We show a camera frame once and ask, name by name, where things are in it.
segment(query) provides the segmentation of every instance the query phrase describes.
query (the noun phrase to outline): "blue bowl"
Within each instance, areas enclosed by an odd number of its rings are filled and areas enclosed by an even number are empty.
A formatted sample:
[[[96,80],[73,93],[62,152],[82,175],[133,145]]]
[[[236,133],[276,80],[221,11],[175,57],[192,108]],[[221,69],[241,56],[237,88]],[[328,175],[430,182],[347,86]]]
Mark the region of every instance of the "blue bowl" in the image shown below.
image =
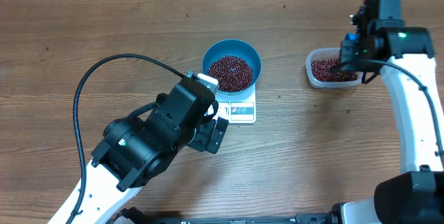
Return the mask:
[[[203,56],[202,73],[208,75],[211,64],[219,60],[219,58],[225,57],[227,54],[244,59],[247,64],[253,68],[253,81],[247,89],[252,87],[261,76],[262,62],[256,50],[249,43],[242,40],[222,40],[213,44]],[[218,93],[235,96],[244,93],[247,89],[241,90],[240,92],[224,92],[219,90]]]

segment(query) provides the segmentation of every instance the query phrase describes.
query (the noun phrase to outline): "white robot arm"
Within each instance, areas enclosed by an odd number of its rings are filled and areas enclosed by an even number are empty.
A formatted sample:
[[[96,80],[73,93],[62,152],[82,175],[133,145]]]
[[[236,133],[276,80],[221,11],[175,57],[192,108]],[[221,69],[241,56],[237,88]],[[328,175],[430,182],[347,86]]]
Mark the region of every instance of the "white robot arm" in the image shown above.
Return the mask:
[[[439,128],[443,129],[443,110],[436,88],[434,58],[425,54],[404,54],[391,57],[387,62],[411,72],[427,86],[433,100]],[[443,165],[436,152],[436,136],[429,103],[418,85],[406,74],[392,67],[382,67],[382,81],[390,94],[395,112],[396,126],[400,131],[401,173],[421,171],[428,165],[432,171],[442,171]],[[380,224],[373,197],[341,207],[343,224]]]
[[[92,151],[92,160],[82,168],[83,178],[49,221],[50,224],[106,223],[151,178],[165,171],[184,146],[215,154],[221,145],[228,120],[213,119],[218,109],[214,96],[219,88],[216,79],[204,74],[195,76],[191,71],[183,75],[148,57],[120,54],[96,63],[78,86],[74,98],[74,130],[81,165],[85,164],[77,118],[80,91],[87,77],[98,66],[117,58],[148,60],[182,79],[170,94],[159,94],[156,102],[136,109],[125,118],[114,120],[105,128],[102,141]],[[216,110],[205,115],[209,106]],[[147,120],[138,117],[150,110]]]

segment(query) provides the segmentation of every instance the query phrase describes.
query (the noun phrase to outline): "wooden table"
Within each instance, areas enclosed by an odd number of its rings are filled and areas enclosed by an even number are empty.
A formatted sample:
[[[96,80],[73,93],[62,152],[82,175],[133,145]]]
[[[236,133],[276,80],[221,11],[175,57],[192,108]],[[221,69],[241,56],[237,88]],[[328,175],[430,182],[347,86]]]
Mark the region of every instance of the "wooden table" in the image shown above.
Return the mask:
[[[80,178],[71,107],[81,76],[117,53],[200,71],[207,48],[252,44],[263,62],[257,122],[231,125],[216,155],[185,148],[126,207],[190,218],[290,216],[371,196],[399,173],[399,137],[380,79],[315,90],[311,51],[339,46],[363,0],[0,0],[0,223],[46,223]],[[444,89],[444,0],[402,0],[432,33]],[[106,125],[178,78],[116,60],[80,98],[86,159]]]

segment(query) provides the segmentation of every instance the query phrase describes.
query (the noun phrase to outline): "red bean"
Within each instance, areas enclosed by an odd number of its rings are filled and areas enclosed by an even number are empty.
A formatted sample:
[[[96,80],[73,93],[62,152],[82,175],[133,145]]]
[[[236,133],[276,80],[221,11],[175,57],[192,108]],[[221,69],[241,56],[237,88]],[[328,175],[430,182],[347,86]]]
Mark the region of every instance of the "red bean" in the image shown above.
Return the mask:
[[[240,92],[250,87],[253,81],[253,68],[244,59],[227,54],[211,64],[208,76],[219,81],[221,91]]]
[[[321,82],[346,82],[358,79],[358,75],[355,72],[340,71],[331,73],[330,68],[340,62],[338,58],[312,61],[311,71],[313,72],[313,76]]]

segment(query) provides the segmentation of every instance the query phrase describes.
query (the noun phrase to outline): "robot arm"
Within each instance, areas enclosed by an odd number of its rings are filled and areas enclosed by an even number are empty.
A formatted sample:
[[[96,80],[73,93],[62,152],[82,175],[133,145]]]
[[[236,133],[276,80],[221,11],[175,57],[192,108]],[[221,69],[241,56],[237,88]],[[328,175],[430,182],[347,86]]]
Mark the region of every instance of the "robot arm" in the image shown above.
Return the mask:
[[[400,131],[402,175],[379,184],[374,197],[340,206],[337,223],[444,223],[440,142],[444,115],[429,33],[424,28],[404,27],[400,0],[365,0],[352,23],[357,25],[356,40],[341,45],[341,61],[347,64],[343,68],[381,75]],[[408,71],[424,87],[393,66]]]
[[[427,86],[433,100],[439,128],[444,131],[444,114],[436,88],[434,58],[425,54],[404,54],[402,58],[391,57],[388,62],[410,71]],[[400,131],[401,173],[421,171],[428,166],[431,171],[442,171],[434,123],[429,103],[418,85],[401,71],[392,67],[382,67],[381,78],[390,94],[395,112],[396,126]]]
[[[155,176],[167,169],[179,150],[188,145],[216,153],[228,127],[225,119],[205,116],[214,105],[219,82],[209,76],[187,76],[170,94],[159,94],[128,117],[111,122],[103,140],[92,151],[86,167],[85,196],[72,223],[106,223]],[[151,110],[147,120],[138,116]],[[79,198],[81,180],[49,221],[65,223]]]

